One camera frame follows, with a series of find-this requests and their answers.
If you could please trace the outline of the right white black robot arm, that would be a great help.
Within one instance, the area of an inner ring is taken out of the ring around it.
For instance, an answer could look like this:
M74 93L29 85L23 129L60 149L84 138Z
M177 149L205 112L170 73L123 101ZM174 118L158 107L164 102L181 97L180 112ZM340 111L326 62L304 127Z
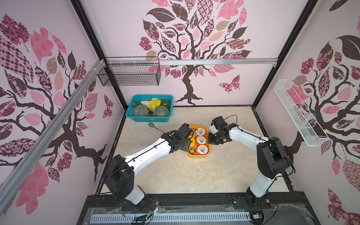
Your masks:
M282 142L277 137L267 138L253 134L236 123L228 124L222 116L213 119L210 128L209 144L237 141L256 152L259 174L247 189L243 201L249 208L259 207L275 180L292 166Z

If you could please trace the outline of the yellow black tape roll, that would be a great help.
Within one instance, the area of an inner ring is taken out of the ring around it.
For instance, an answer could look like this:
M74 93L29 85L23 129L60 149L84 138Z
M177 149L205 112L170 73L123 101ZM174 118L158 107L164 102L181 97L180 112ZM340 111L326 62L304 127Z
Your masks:
M196 154L197 154L197 150L196 150L195 148L190 148L189 151L188 151L188 153L189 153L190 155L196 155Z

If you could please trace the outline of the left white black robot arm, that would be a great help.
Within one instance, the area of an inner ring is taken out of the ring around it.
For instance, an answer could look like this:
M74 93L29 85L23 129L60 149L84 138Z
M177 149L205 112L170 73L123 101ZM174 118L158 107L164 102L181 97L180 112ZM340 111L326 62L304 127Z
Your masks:
M138 205L146 197L141 188L135 186L135 176L159 158L175 151L187 152L195 131L184 123L178 130L162 134L152 145L139 152L122 157L116 155L105 171L103 184L116 201L127 200Z

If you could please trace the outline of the orange white sealing tape roll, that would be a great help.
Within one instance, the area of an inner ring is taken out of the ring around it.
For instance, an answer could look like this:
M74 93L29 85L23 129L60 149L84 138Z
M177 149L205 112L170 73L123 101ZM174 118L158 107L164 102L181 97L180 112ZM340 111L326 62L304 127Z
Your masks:
M197 154L198 155L206 155L208 154L209 150L206 145L200 145L197 148Z
M202 127L196 129L196 136L197 137L204 137L206 135L206 130Z
M199 136L196 139L197 145L206 145L207 139L204 136Z

